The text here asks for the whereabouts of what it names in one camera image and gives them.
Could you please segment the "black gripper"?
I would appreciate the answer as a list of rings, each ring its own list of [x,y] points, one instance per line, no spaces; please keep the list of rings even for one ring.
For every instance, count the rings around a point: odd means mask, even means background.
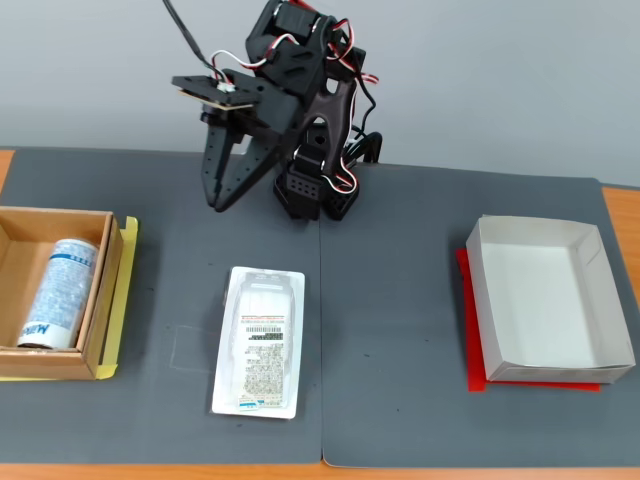
[[[203,153],[201,179],[207,204],[224,212],[247,193],[279,160],[279,143],[298,120],[301,104],[270,81],[225,69],[239,94],[252,101],[221,115],[210,126]],[[246,153],[228,167],[234,143],[251,138]]]

